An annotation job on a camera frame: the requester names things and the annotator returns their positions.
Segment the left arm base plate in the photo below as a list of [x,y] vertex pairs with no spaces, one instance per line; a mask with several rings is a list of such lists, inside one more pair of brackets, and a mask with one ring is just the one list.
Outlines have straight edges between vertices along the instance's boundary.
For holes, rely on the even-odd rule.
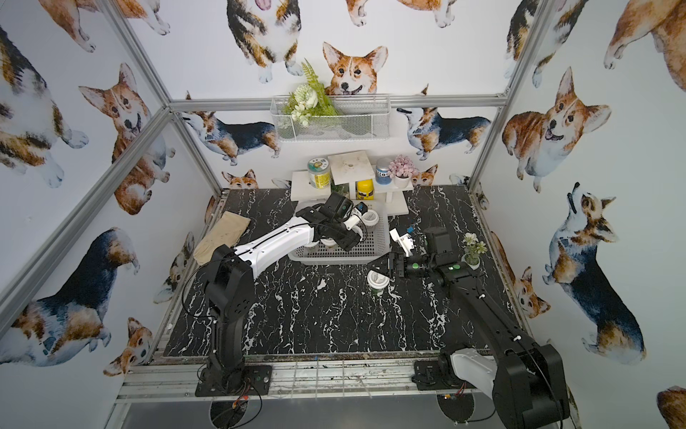
[[224,371],[219,366],[204,366],[198,373],[196,397],[261,395],[269,393],[273,367],[237,366]]

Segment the yogurt cup back row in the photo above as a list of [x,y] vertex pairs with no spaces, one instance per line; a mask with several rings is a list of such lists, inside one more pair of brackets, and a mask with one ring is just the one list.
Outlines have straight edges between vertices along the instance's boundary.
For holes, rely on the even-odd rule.
[[354,226],[351,228],[351,230],[352,230],[352,232],[355,232],[355,233],[360,237],[360,240],[361,240],[361,241],[364,239],[364,232],[363,232],[363,230],[360,228],[359,225],[354,225]]
[[321,239],[321,243],[326,248],[336,248],[338,246],[338,243],[336,241],[334,241],[333,239]]

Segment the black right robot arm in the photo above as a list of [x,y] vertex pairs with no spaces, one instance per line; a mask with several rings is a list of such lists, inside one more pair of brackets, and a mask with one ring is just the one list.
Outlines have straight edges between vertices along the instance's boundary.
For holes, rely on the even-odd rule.
[[495,303],[445,229],[428,230],[425,242],[422,255],[390,251],[369,267],[393,280],[420,279],[439,288],[473,322],[489,355],[466,345],[447,348],[433,368],[416,372],[414,383],[422,390],[471,385],[492,400],[507,428],[562,425],[570,406],[561,355],[539,345]]

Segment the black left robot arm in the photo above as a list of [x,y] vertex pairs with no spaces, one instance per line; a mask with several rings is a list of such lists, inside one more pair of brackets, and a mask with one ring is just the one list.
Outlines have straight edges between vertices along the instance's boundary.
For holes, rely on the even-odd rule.
[[213,321],[207,365],[201,371],[196,396],[267,393],[268,382],[251,382],[243,354],[243,325],[257,302],[255,281],[264,271],[290,252],[307,244],[331,239],[345,251],[361,241],[352,228],[367,211],[341,194],[304,207],[287,223],[247,244],[219,246],[210,262],[198,270],[198,280]]

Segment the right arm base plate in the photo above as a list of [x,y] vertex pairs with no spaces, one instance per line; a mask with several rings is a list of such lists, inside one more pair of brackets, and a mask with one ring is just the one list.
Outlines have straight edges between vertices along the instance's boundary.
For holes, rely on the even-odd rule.
[[414,362],[413,368],[411,381],[419,391],[474,389],[472,384],[444,371],[437,360],[418,360]]

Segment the white plastic perforated basket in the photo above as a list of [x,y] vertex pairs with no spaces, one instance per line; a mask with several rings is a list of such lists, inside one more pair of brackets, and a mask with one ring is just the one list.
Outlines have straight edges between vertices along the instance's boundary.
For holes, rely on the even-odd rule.
[[374,211],[378,215],[378,222],[369,226],[355,215],[350,217],[352,222],[356,222],[355,227],[359,229],[361,238],[350,251],[338,245],[330,248],[320,241],[314,250],[300,247],[289,252],[289,259],[306,266],[365,265],[388,253],[391,238],[387,207],[380,200],[367,200],[364,203],[368,209],[366,216],[369,217],[369,213]]

